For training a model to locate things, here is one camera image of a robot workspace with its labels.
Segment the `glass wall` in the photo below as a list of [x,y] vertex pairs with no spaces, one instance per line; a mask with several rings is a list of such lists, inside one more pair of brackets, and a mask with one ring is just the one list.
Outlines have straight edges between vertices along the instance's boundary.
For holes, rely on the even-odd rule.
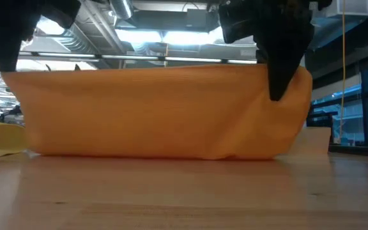
[[340,140],[342,127],[342,145],[368,146],[368,70],[362,70],[361,80],[361,84],[346,88],[342,117],[341,91],[312,102],[311,114],[333,117],[334,143]]

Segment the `desk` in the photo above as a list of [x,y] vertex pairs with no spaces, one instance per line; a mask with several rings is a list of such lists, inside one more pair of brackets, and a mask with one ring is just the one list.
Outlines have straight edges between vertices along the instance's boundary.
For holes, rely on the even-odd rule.
[[0,158],[0,229],[368,229],[368,157]]

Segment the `yellow cloth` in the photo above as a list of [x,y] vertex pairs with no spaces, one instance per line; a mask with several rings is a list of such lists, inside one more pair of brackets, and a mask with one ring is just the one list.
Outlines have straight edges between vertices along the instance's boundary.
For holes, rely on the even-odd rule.
[[0,157],[12,153],[20,153],[26,148],[24,127],[0,123]]
[[312,77],[279,102],[266,65],[4,73],[44,155],[269,159],[302,128]]

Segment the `table surface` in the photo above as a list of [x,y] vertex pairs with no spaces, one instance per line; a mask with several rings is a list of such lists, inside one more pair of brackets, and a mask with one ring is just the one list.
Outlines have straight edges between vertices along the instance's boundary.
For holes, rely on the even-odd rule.
[[368,229],[368,157],[0,158],[0,229]]

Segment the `orange towel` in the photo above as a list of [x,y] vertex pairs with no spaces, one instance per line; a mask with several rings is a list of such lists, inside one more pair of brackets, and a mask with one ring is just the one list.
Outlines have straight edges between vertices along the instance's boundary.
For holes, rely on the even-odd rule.
[[302,128],[312,77],[279,102],[266,65],[4,73],[44,155],[269,159]]

